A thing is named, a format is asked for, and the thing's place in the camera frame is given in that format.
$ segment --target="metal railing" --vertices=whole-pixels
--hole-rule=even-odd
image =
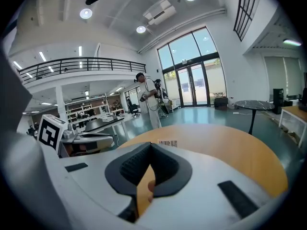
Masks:
[[[240,41],[243,40],[248,28],[253,20],[259,0],[239,0],[238,11],[234,31]]]
[[[75,57],[46,61],[19,71],[23,83],[30,83],[38,79],[66,74],[77,71],[132,71],[146,73],[145,64],[133,61],[96,58]]]

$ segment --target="black round table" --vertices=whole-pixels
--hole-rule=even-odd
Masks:
[[[249,134],[252,134],[253,132],[253,126],[254,126],[254,120],[255,120],[255,115],[256,111],[265,111],[265,110],[272,110],[274,109],[274,105],[269,102],[264,102],[264,101],[238,101],[235,103],[236,106],[246,108],[246,109],[251,109],[252,110],[252,119],[251,119],[251,124],[249,128]]]

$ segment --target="round table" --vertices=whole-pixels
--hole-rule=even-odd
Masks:
[[[249,134],[252,134],[253,132],[253,126],[254,126],[254,120],[255,120],[255,115],[256,111],[265,111],[265,110],[272,110],[274,109],[274,105],[269,102],[264,102],[264,101],[238,101],[235,103],[236,106],[245,108],[245,109],[251,109],[252,110],[252,118],[251,118],[251,124],[249,128]]]
[[[256,181],[271,196],[288,188],[285,171],[273,151],[262,141],[241,130],[212,125],[184,124],[157,128],[141,134],[119,148],[136,143],[176,140],[181,149],[216,157]],[[141,215],[149,206],[148,183],[154,180],[151,166],[137,187],[138,210]]]

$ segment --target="column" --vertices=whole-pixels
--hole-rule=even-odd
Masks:
[[[63,100],[62,86],[56,86],[56,96],[57,96],[59,117],[60,117],[60,119],[68,122],[67,114],[66,114],[66,110],[65,110],[65,104],[64,104],[64,100]]]

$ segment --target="black cap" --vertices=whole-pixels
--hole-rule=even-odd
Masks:
[[[135,76],[136,81],[138,80],[139,76],[144,76],[144,74],[142,72],[139,72],[138,74],[136,74],[136,76]]]

